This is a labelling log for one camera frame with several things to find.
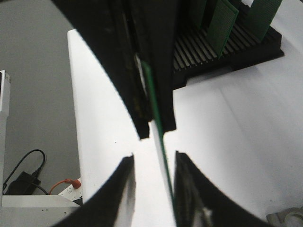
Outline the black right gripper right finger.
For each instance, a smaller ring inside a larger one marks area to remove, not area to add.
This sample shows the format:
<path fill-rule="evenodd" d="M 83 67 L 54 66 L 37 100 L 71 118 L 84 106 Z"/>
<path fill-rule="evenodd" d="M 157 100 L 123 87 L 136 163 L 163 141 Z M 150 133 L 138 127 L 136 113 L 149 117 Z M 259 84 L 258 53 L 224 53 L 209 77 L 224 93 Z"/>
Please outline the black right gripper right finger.
<path fill-rule="evenodd" d="M 174 209 L 178 227 L 267 227 L 221 192 L 186 153 L 175 153 Z"/>

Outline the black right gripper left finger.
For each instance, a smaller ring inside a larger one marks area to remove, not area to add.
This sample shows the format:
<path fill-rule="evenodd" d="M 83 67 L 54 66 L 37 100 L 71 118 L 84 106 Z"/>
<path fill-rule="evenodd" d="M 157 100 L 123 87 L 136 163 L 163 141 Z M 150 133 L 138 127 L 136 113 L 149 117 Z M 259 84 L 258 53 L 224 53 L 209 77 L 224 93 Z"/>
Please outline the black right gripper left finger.
<path fill-rule="evenodd" d="M 109 179 L 59 227 L 130 227 L 135 207 L 134 156 L 124 157 Z"/>

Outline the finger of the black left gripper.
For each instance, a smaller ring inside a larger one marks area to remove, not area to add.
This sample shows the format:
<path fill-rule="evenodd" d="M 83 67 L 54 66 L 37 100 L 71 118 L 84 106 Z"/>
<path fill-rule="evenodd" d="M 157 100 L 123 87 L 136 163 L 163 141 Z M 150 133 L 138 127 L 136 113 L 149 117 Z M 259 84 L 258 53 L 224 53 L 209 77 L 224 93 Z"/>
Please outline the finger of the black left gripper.
<path fill-rule="evenodd" d="M 140 58 L 152 69 L 164 131 L 176 129 L 173 106 L 173 53 L 178 0 L 131 0 Z"/>
<path fill-rule="evenodd" d="M 124 0 L 55 0 L 78 31 L 120 95 L 139 139 L 148 138 L 151 119 L 135 52 L 127 29 Z"/>

